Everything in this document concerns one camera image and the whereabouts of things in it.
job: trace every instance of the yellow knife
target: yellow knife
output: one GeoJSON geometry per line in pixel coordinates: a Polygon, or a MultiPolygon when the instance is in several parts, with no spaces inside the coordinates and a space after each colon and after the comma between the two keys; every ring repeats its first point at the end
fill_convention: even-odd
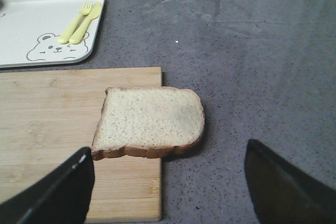
{"type": "Polygon", "coordinates": [[[101,12],[101,4],[96,2],[94,7],[92,8],[91,12],[88,16],[85,17],[82,24],[78,27],[78,29],[74,32],[74,34],[70,37],[69,42],[71,44],[78,44],[82,41],[83,36],[88,29],[91,21],[98,18],[101,12]]]}
{"type": "Polygon", "coordinates": [[[76,18],[70,23],[70,25],[65,29],[65,31],[59,36],[58,42],[60,44],[66,44],[69,42],[71,35],[73,35],[74,31],[78,27],[82,18],[90,13],[92,9],[92,1],[85,2],[82,9],[77,14],[76,18]]]}

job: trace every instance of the bear face drawing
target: bear face drawing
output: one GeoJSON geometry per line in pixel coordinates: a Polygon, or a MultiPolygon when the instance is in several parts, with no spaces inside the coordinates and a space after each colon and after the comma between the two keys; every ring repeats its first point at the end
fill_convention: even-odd
{"type": "Polygon", "coordinates": [[[89,37],[86,32],[83,40],[79,44],[64,44],[61,45],[56,36],[52,33],[47,33],[37,38],[35,47],[27,53],[27,60],[29,61],[43,61],[43,60],[66,60],[77,59],[82,57],[89,49],[85,40],[89,37]]]}

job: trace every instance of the bread slice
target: bread slice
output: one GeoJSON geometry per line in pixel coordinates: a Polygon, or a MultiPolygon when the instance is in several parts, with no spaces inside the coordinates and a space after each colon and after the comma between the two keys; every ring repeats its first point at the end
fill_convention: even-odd
{"type": "Polygon", "coordinates": [[[204,129],[200,98],[172,87],[108,88],[92,157],[158,158],[194,146],[204,129]]]}

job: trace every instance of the gray countertop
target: gray countertop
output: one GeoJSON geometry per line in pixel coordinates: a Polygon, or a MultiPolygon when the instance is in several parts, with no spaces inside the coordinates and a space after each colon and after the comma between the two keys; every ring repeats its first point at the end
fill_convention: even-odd
{"type": "Polygon", "coordinates": [[[67,66],[161,66],[202,99],[201,145],[163,162],[160,223],[258,223],[248,139],[336,188],[336,0],[106,0],[92,55],[67,66]]]}

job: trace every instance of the plastic tray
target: plastic tray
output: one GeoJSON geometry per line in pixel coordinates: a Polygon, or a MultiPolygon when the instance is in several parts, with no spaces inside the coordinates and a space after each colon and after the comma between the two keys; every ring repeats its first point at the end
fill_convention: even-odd
{"type": "Polygon", "coordinates": [[[93,20],[81,43],[58,43],[57,38],[86,1],[0,0],[0,68],[75,63],[92,52],[100,21],[93,20]]]}

